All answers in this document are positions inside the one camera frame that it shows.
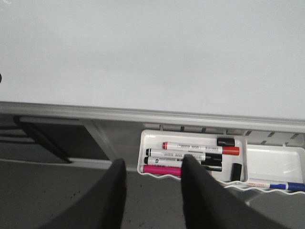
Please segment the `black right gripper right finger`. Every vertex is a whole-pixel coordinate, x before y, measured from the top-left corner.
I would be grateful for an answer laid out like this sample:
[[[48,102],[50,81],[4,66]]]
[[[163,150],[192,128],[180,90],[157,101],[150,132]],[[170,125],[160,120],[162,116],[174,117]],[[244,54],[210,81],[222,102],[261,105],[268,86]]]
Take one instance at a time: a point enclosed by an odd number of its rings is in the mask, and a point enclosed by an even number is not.
[[[283,229],[222,187],[191,155],[181,168],[183,214],[188,229]]]

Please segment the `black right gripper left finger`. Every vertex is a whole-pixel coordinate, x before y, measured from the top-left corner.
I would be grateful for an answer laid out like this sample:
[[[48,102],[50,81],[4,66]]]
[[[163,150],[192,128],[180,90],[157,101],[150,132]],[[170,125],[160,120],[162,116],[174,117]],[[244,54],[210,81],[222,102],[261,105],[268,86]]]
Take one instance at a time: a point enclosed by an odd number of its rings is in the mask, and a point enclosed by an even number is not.
[[[41,229],[120,229],[126,201],[126,165],[116,159],[97,183]]]

